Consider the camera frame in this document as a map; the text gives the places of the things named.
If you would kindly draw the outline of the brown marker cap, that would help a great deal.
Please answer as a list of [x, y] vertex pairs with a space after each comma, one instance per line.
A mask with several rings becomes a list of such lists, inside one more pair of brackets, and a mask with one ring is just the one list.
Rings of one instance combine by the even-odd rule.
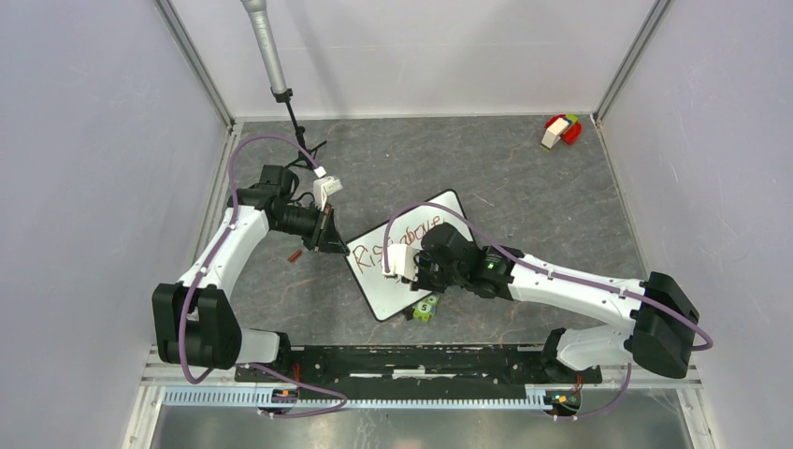
[[302, 255], [301, 250], [295, 250], [288, 258], [287, 261], [289, 263], [294, 263], [300, 256]]

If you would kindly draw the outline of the white whiteboard black frame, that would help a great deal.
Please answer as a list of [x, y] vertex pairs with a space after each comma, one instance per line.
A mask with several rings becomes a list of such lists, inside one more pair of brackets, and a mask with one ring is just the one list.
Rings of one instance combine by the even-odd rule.
[[346, 241], [346, 262], [374, 318], [383, 322], [428, 296], [428, 290], [412, 290], [401, 276], [409, 272], [408, 259], [422, 250], [429, 231], [453, 225], [474, 241], [464, 223], [466, 213], [456, 191], [447, 189], [429, 199], [441, 209], [420, 206], [402, 213], [392, 224], [377, 225]]

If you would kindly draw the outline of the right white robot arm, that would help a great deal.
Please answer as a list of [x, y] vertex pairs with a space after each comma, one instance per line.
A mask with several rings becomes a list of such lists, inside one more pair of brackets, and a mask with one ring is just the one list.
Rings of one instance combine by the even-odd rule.
[[599, 326], [557, 329], [541, 354], [553, 382], [575, 371], [634, 362], [656, 375], [682, 379], [695, 352], [699, 311], [671, 276], [604, 277], [543, 261], [514, 248], [478, 246], [455, 226], [428, 231], [413, 249], [393, 244], [388, 267], [413, 290], [463, 288], [478, 297], [549, 305], [588, 316]]

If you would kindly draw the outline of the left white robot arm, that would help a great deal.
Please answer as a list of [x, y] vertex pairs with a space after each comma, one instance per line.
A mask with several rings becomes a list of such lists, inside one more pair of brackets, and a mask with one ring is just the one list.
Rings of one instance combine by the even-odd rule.
[[309, 192], [314, 201], [303, 206], [295, 197], [297, 175], [287, 167], [263, 166], [257, 183], [231, 195], [220, 227], [190, 269], [155, 288], [152, 311], [163, 362], [206, 369], [256, 362], [276, 382], [292, 373], [294, 357], [282, 349], [286, 335], [242, 328], [230, 297], [252, 251], [271, 232], [297, 236], [309, 251], [349, 253], [328, 202], [341, 181], [322, 168], [315, 173]]

